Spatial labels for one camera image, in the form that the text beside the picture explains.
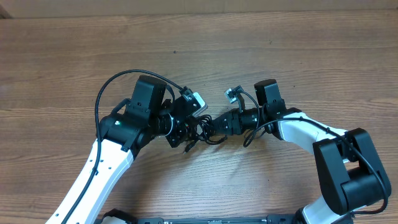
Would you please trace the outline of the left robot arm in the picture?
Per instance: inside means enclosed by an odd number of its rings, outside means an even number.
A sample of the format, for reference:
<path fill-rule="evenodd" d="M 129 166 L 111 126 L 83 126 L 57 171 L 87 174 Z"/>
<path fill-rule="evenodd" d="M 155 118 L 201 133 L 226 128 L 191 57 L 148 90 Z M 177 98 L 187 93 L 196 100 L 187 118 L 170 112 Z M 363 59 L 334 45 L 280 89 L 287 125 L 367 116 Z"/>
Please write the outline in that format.
<path fill-rule="evenodd" d="M 188 138 L 190 120 L 206 110 L 197 92 L 180 88 L 164 99 L 173 83 L 143 71 L 130 98 L 104 118 L 96 117 L 96 141 L 84 167 L 48 223 L 94 223 L 117 181 L 139 151 L 158 136 L 171 147 Z"/>

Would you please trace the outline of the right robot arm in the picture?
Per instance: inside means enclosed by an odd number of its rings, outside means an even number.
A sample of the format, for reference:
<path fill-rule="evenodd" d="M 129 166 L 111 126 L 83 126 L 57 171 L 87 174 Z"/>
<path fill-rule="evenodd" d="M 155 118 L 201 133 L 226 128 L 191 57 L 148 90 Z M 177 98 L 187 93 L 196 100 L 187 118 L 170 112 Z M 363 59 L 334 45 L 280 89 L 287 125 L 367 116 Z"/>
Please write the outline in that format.
<path fill-rule="evenodd" d="M 275 79 L 254 84 L 256 107 L 245 109 L 243 89 L 225 91 L 239 107 L 213 122 L 218 134 L 244 134 L 249 146 L 257 133 L 273 134 L 313 154 L 321 196 L 293 215 L 268 215 L 267 223 L 353 223 L 356 215 L 383 212 L 391 183 L 369 133 L 356 128 L 337 129 L 309 118 L 297 108 L 287 108 Z"/>

